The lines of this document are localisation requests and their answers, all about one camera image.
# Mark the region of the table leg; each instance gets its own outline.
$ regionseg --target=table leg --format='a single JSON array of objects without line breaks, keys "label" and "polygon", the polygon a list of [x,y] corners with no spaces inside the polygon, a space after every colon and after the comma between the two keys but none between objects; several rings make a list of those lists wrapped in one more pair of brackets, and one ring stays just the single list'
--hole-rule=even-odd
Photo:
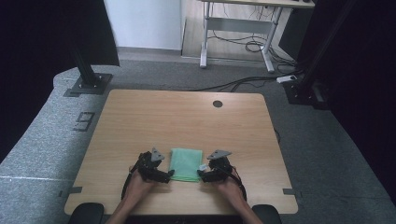
[{"label": "table leg", "polygon": [[200,62],[201,68],[206,68],[206,59],[207,59],[207,24],[209,22],[210,2],[205,2],[205,4],[206,4],[206,13],[204,20],[204,41],[201,46],[201,62]]},{"label": "table leg", "polygon": [[270,33],[267,36],[267,42],[265,43],[265,46],[262,49],[262,57],[264,58],[265,65],[267,66],[267,70],[268,70],[269,73],[274,73],[275,69],[274,69],[274,67],[272,65],[271,56],[270,56],[270,54],[268,52],[268,49],[270,48],[271,42],[272,42],[272,40],[274,38],[274,34],[275,34],[275,31],[276,31],[277,24],[279,22],[280,14],[282,13],[282,9],[283,9],[283,7],[277,7],[276,8],[276,14],[275,14],[272,26],[271,26],[271,30],[270,30]]}]

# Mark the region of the gray floor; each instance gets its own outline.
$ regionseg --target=gray floor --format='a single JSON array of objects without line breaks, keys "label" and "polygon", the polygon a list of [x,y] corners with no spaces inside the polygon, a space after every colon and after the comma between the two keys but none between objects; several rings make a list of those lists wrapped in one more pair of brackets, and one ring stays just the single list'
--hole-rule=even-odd
[{"label": "gray floor", "polygon": [[[104,95],[63,97],[77,80],[78,70],[55,77],[47,103],[1,163],[0,223],[67,223],[67,191],[110,90],[187,91],[243,77],[269,76],[261,63],[209,61],[202,70],[198,60],[180,58],[173,51],[125,50],[120,59],[121,67],[94,67],[96,72],[114,75]],[[388,194],[330,111],[289,105],[276,82],[259,88],[242,85],[238,91],[264,95],[280,134],[299,204],[297,214],[281,216],[283,223],[396,223],[396,209]],[[95,113],[87,132],[73,131],[81,112]]]}]

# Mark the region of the green cloth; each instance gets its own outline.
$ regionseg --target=green cloth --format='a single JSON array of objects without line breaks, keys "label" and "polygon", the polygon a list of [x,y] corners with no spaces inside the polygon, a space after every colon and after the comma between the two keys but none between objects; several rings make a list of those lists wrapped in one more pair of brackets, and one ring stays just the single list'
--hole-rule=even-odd
[{"label": "green cloth", "polygon": [[171,179],[187,182],[199,182],[197,170],[202,164],[202,150],[172,148],[169,170],[175,170]]}]

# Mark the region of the circular hole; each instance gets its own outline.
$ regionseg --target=circular hole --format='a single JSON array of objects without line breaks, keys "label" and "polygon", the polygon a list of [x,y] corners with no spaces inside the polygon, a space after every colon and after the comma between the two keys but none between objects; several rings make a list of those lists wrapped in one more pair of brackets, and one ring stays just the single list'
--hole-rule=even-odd
[{"label": "circular hole", "polygon": [[213,102],[213,106],[217,107],[217,108],[220,108],[220,107],[222,107],[222,102],[221,101],[214,101]]}]

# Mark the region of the human hand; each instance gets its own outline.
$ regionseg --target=human hand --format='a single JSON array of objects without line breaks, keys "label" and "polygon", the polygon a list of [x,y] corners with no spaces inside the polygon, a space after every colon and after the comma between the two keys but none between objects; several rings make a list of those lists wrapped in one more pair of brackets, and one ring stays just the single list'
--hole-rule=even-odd
[{"label": "human hand", "polygon": [[125,191],[124,198],[127,198],[127,200],[134,200],[134,202],[137,203],[143,199],[156,184],[157,182],[155,181],[143,180],[142,175],[135,170]]},{"label": "human hand", "polygon": [[[233,167],[232,174],[240,179],[235,167]],[[244,223],[262,224],[262,221],[256,216],[247,201],[245,201],[243,192],[234,179],[227,177],[224,181],[212,182],[212,186],[227,199],[230,205],[244,220]]]},{"label": "human hand", "polygon": [[139,171],[134,171],[125,191],[125,195],[113,215],[106,224],[121,224],[132,212],[134,207],[143,199],[149,191],[157,184],[155,181],[145,181]]},{"label": "human hand", "polygon": [[[239,175],[234,167],[233,167],[232,175],[239,178]],[[223,181],[221,180],[218,182],[212,182],[211,184],[215,189],[217,189],[220,192],[220,194],[225,199],[227,199],[227,201],[231,205],[236,205],[237,203],[241,203],[242,201],[245,200],[242,190],[239,188],[236,181],[230,177],[227,177]]]}]

